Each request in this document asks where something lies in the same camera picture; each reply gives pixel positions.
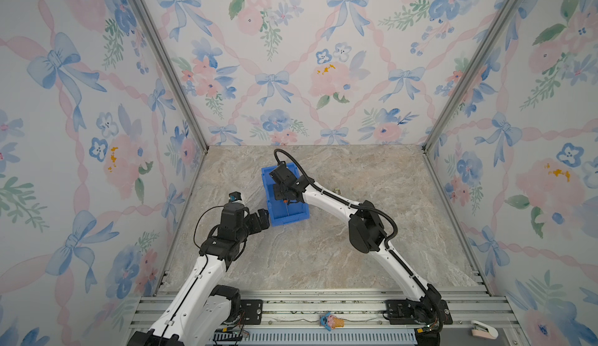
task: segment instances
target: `white robotic arm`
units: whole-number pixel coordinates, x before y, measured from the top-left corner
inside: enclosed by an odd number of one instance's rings
[[[288,156],[301,170],[300,178],[278,159],[278,152]],[[396,235],[394,221],[369,201],[352,201],[325,189],[307,177],[301,165],[284,150],[274,150],[274,156],[279,164],[270,173],[276,183],[275,198],[305,202],[347,222],[351,245],[377,260],[400,286],[407,299],[396,301],[396,310],[392,315],[389,313],[391,324],[415,324],[421,325],[423,332],[439,332],[447,319],[439,310],[444,301],[390,242]],[[239,252],[240,243],[245,243],[250,234],[270,226],[268,211],[250,214],[240,201],[240,193],[230,193],[229,203],[223,206],[221,223],[211,230],[200,247],[200,256],[174,301],[148,333],[136,332],[127,346],[155,345],[156,340],[158,346],[204,346],[221,324],[240,321],[239,290],[218,285],[218,281],[231,262],[243,253],[243,250]],[[385,233],[380,216],[393,226],[391,235]]]

